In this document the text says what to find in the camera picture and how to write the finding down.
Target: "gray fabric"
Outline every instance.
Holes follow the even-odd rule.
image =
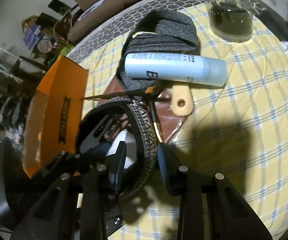
[[[152,32],[132,36],[137,32]],[[157,81],[132,79],[125,74],[124,61],[128,53],[148,51],[192,51],[196,49],[198,37],[190,17],[171,10],[149,12],[132,31],[124,44],[121,60],[116,72],[117,79],[126,90],[141,89],[156,85]]]

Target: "tablecloth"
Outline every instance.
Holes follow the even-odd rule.
[[[228,80],[223,88],[191,84],[195,109],[172,143],[183,164],[230,179],[277,239],[288,228],[288,57],[256,17],[252,38],[233,43],[212,33],[203,4],[180,12],[196,25],[201,55],[225,60]],[[127,35],[80,63],[89,69],[86,96],[104,92]],[[83,116],[94,106],[85,102]],[[110,239],[176,238],[179,198],[168,196],[159,171],[121,205],[126,224]]]

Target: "plastic container lid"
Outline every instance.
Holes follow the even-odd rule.
[[[205,0],[212,31],[232,42],[248,41],[252,37],[253,14],[249,0]]]

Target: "wooden handle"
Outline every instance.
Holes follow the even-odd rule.
[[[172,111],[176,116],[188,116],[193,112],[193,97],[188,83],[173,82],[171,103]]]

